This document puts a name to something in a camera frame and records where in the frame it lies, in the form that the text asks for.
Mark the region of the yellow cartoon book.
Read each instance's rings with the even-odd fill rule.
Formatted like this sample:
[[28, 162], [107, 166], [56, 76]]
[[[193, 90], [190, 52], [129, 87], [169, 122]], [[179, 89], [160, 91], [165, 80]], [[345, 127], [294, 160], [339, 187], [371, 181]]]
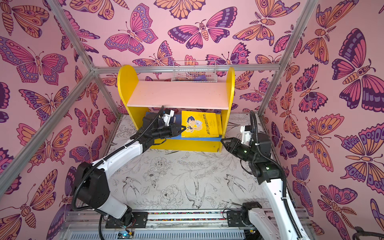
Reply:
[[218, 138], [216, 113], [182, 111], [181, 123], [187, 129], [182, 138]]
[[222, 136], [223, 135], [223, 126], [222, 126], [221, 114], [216, 114], [216, 119], [217, 119], [218, 134], [219, 134], [219, 136]]

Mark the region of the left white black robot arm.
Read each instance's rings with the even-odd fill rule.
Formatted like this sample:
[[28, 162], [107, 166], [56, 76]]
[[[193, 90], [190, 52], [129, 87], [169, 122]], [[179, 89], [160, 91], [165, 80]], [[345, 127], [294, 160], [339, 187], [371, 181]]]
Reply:
[[181, 135], [186, 127], [175, 123], [174, 115], [173, 110], [165, 108], [145, 114], [142, 127], [124, 145], [92, 163], [81, 163], [72, 190], [72, 210], [93, 210], [101, 216], [111, 217], [122, 227], [130, 226], [132, 208], [112, 195], [110, 178], [122, 166], [156, 145], [156, 140], [165, 142]]

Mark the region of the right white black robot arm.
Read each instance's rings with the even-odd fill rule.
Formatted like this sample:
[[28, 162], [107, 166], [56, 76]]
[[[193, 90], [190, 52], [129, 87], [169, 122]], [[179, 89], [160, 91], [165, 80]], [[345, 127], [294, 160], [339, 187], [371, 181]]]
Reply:
[[253, 226], [263, 240], [308, 240], [299, 220], [287, 186], [287, 176], [283, 167], [272, 160], [272, 142], [267, 134], [258, 130], [258, 119], [250, 111], [250, 124], [241, 127], [242, 138], [222, 139], [226, 151], [246, 162], [262, 188], [271, 205], [275, 222], [263, 211], [261, 204], [248, 202], [242, 205], [242, 221], [246, 226]]

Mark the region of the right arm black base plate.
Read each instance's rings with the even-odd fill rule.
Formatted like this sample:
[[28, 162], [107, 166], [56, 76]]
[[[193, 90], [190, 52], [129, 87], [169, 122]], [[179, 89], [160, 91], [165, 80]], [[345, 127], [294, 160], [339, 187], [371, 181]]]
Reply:
[[247, 225], [243, 221], [241, 211], [228, 210], [224, 216], [227, 219], [229, 227], [245, 228]]

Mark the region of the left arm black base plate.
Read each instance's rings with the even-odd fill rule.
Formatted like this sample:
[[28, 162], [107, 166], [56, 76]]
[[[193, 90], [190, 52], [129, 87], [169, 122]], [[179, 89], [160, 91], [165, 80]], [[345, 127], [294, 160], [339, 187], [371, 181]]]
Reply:
[[108, 217], [105, 224], [106, 229], [144, 229], [147, 226], [149, 212], [132, 212], [129, 221], [117, 220], [113, 217]]

